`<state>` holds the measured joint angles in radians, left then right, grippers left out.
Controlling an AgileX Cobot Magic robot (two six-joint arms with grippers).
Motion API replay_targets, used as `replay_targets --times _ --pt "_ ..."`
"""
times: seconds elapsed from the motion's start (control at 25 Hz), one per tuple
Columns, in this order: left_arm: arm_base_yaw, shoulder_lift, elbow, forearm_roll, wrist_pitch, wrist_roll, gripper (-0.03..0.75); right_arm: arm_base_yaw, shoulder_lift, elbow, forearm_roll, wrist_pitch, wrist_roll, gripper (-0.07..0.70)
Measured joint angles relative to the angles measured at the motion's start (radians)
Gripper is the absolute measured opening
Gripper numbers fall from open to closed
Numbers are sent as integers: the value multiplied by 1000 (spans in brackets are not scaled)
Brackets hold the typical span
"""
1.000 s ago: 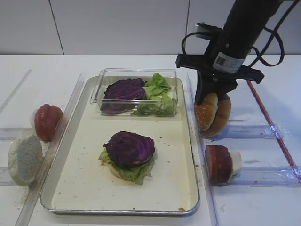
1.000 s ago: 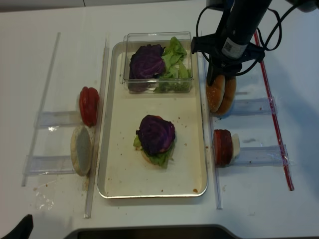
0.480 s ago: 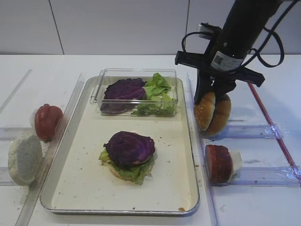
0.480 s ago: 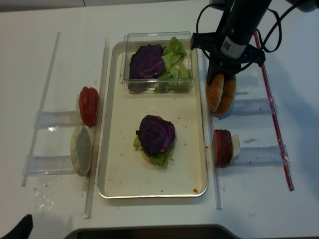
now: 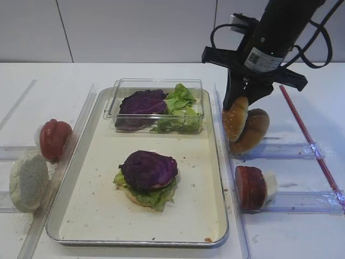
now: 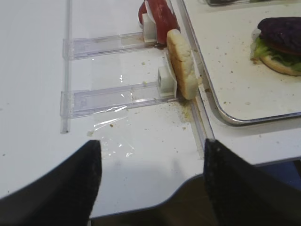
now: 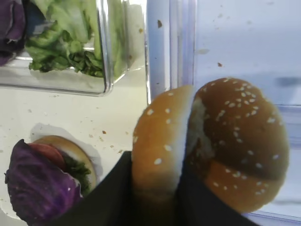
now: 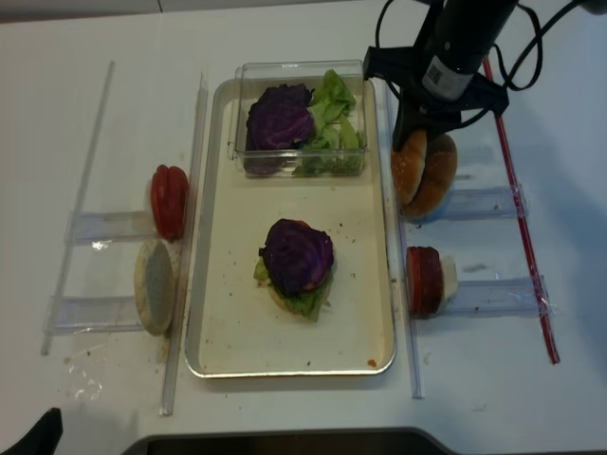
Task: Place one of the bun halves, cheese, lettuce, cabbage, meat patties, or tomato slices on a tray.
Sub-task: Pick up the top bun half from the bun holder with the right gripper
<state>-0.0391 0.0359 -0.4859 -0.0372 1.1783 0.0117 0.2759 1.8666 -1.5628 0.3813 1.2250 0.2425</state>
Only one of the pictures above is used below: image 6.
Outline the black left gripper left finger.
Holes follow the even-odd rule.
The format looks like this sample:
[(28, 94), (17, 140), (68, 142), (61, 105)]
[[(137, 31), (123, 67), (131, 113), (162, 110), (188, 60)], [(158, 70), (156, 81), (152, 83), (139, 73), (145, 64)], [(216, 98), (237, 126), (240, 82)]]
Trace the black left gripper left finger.
[(86, 226), (101, 177), (101, 144), (90, 140), (46, 175), (2, 198), (0, 224)]

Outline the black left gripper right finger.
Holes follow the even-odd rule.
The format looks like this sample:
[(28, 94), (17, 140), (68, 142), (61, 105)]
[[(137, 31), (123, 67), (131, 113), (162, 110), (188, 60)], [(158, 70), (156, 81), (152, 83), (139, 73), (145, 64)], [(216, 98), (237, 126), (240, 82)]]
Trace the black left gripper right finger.
[(203, 177), (219, 226), (299, 226), (301, 192), (207, 139)]

